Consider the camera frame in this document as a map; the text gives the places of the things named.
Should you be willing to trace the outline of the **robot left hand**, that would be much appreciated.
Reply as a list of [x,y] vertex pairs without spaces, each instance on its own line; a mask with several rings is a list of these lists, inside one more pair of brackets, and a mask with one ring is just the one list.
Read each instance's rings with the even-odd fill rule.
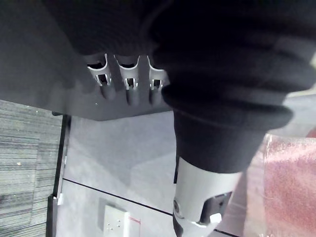
[[46,0],[90,66],[148,55],[169,84],[176,169],[173,228],[204,237],[223,214],[265,134],[287,125],[287,94],[310,89],[313,0]]

